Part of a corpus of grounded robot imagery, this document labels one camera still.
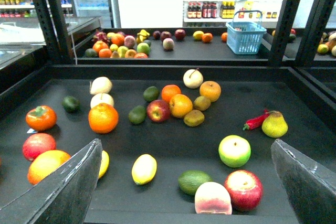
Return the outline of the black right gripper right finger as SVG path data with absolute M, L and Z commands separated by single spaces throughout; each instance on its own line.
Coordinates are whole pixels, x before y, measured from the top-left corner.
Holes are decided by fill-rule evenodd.
M 335 173 L 281 139 L 271 158 L 299 223 L 335 223 Z

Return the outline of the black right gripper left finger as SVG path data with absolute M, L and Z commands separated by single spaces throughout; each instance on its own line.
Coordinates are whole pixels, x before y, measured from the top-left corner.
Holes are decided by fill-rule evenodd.
M 84 223 L 97 186 L 101 158 L 102 144 L 96 138 L 1 208 L 1 223 Z

